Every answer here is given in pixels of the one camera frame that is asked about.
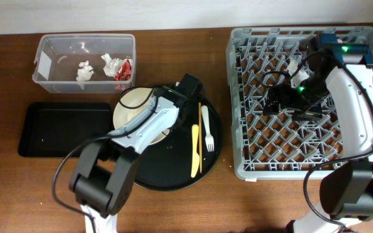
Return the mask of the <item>white plastic cup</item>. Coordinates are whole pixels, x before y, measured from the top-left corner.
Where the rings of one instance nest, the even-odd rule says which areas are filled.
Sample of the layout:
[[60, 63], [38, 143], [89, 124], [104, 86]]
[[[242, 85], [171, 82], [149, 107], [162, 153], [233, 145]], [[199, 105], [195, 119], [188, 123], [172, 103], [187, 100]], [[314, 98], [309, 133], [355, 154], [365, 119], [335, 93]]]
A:
[[[290, 75], [293, 75], [297, 71], [297, 69], [298, 69], [297, 61], [294, 59], [290, 59], [290, 62], [289, 62], [289, 65], [286, 71]], [[301, 69], [296, 75], [294, 75], [294, 77], [292, 77], [290, 81], [291, 87], [295, 89], [302, 83], [302, 81], [308, 79], [309, 77], [310, 77], [309, 74], [306, 71]]]

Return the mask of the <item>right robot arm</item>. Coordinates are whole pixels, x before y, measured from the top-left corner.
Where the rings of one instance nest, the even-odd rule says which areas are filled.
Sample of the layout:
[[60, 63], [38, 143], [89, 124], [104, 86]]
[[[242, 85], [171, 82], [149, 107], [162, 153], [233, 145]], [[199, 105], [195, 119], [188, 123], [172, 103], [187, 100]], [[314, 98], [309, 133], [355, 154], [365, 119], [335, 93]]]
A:
[[340, 168], [327, 175], [320, 201], [304, 217], [290, 221], [287, 232], [345, 232], [373, 219], [373, 60], [367, 45], [312, 39], [305, 45], [311, 75], [299, 69], [286, 82], [271, 86], [264, 113], [293, 111], [295, 120], [318, 120], [321, 100], [331, 96], [341, 130]]

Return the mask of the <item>red snack wrapper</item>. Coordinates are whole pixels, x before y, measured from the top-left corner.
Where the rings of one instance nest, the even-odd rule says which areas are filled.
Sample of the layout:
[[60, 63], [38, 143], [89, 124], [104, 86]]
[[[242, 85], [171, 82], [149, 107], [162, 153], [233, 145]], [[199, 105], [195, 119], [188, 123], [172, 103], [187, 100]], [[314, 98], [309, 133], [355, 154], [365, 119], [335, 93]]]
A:
[[128, 81], [132, 74], [132, 59], [126, 58], [121, 60], [120, 67], [114, 77], [114, 81]]

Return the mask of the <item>white plastic fork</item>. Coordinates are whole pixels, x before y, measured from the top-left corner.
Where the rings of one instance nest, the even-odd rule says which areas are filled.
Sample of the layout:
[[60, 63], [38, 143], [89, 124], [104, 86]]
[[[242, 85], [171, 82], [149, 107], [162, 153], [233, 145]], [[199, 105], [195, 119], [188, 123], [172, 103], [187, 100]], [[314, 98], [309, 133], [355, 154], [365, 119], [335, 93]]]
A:
[[205, 143], [207, 146], [208, 152], [214, 151], [214, 137], [212, 136], [210, 132], [210, 122], [209, 122], [209, 109], [206, 105], [201, 106], [201, 114], [202, 119], [205, 127]]

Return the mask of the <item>light blue plastic cup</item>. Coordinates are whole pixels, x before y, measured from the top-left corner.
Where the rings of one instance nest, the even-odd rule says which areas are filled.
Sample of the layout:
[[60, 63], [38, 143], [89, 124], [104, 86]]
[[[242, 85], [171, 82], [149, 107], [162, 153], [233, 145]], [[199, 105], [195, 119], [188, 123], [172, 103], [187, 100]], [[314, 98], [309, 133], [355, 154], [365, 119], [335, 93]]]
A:
[[318, 35], [318, 44], [325, 47], [329, 43], [342, 43], [343, 40], [339, 39], [334, 33], [320, 33]]

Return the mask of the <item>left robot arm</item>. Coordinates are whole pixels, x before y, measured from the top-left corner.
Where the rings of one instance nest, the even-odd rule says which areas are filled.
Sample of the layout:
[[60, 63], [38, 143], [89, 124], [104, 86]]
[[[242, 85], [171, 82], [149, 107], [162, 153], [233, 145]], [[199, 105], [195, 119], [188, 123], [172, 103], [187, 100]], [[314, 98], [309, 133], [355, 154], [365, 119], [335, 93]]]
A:
[[80, 156], [69, 188], [87, 232], [116, 232], [117, 214], [130, 196], [142, 153], [158, 134], [180, 123], [202, 87], [191, 74], [177, 85], [157, 87], [134, 119], [77, 147]]

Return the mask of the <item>rice and food scraps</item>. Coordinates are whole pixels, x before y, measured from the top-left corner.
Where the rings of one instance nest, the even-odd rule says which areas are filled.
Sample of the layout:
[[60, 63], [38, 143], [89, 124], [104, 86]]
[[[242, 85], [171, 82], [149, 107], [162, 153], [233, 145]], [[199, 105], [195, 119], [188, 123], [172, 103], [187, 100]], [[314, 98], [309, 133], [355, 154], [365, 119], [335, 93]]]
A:
[[148, 99], [148, 101], [141, 105], [140, 107], [136, 108], [136, 109], [130, 109], [128, 111], [128, 114], [126, 116], [126, 121], [129, 122], [131, 121], [133, 118], [135, 118], [139, 113], [141, 113], [142, 111], [144, 111], [151, 103], [151, 98]]

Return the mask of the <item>wooden chopstick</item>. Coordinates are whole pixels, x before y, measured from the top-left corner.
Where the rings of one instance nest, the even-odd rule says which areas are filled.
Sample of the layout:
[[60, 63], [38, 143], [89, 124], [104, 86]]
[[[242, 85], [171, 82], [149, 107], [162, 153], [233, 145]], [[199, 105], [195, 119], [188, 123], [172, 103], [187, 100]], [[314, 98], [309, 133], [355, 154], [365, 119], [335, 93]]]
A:
[[201, 116], [201, 102], [198, 103], [198, 115], [199, 115], [199, 172], [202, 173], [202, 116]]

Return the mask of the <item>white tissue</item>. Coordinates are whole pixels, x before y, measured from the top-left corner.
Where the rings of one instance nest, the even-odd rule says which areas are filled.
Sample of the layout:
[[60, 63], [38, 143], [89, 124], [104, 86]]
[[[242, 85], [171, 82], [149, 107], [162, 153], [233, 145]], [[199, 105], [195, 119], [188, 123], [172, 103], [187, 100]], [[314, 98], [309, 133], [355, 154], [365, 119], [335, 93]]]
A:
[[119, 69], [124, 65], [127, 59], [111, 58], [108, 53], [101, 55], [101, 58], [105, 61], [103, 71], [106, 76], [115, 77]]
[[78, 64], [76, 81], [81, 89], [84, 89], [84, 82], [89, 81], [94, 74], [93, 67], [90, 66], [89, 61], [80, 62]]

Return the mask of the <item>beige large bowl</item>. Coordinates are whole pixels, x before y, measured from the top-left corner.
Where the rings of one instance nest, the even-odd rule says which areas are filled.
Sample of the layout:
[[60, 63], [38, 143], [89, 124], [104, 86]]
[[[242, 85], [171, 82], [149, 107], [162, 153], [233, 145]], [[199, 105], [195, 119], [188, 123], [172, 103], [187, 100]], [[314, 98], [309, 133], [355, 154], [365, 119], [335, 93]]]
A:
[[145, 87], [132, 89], [120, 99], [120, 102], [116, 105], [113, 112], [113, 126], [115, 129], [118, 129], [128, 123], [126, 121], [126, 116], [130, 109], [123, 107], [121, 104], [128, 107], [136, 107], [141, 105], [145, 99], [152, 99], [151, 96], [148, 96], [151, 90], [152, 88]]

